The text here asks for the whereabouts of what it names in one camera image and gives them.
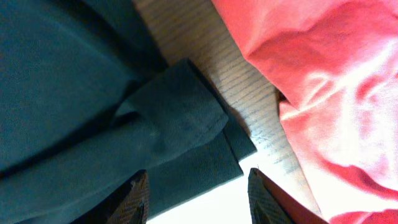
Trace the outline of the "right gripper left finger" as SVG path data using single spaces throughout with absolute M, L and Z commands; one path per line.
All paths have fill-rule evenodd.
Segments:
M 149 178 L 139 170 L 99 205 L 73 224 L 146 224 L 149 211 Z

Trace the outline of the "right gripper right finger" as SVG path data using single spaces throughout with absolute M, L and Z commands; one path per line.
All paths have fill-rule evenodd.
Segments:
M 257 168 L 249 173 L 248 198 L 252 224 L 327 224 Z

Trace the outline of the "black polo shirt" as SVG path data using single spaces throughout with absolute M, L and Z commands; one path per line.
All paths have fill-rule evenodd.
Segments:
M 1 2 L 2 223 L 73 223 L 139 170 L 149 218 L 240 176 L 255 149 L 131 1 Z

